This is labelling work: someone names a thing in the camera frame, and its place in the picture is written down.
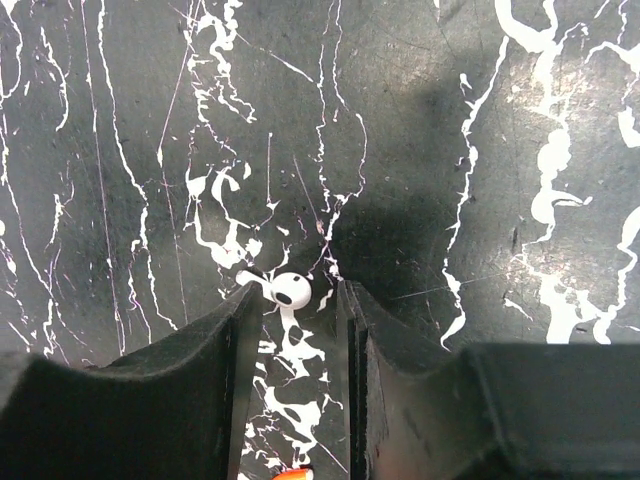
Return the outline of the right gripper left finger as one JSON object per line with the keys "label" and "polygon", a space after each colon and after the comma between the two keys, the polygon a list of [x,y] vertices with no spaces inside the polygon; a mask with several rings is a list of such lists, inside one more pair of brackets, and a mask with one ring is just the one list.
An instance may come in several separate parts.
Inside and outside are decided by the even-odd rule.
{"label": "right gripper left finger", "polygon": [[262,323],[245,286],[102,368],[1,357],[5,479],[234,479]]}

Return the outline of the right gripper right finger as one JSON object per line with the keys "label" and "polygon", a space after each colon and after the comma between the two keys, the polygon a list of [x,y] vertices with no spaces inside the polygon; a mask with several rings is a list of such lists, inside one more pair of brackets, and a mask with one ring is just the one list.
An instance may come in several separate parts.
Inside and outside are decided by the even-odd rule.
{"label": "right gripper right finger", "polygon": [[634,344],[479,343],[449,354],[359,283],[337,294],[352,479],[635,479]]}

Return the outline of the white earbud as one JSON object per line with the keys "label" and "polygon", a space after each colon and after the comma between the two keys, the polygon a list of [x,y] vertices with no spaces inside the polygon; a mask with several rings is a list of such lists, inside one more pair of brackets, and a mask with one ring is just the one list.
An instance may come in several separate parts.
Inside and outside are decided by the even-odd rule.
{"label": "white earbud", "polygon": [[299,310],[311,300],[312,287],[309,280],[300,274],[285,272],[267,280],[248,270],[236,274],[236,282],[240,286],[255,282],[262,288],[263,296],[279,307]]}

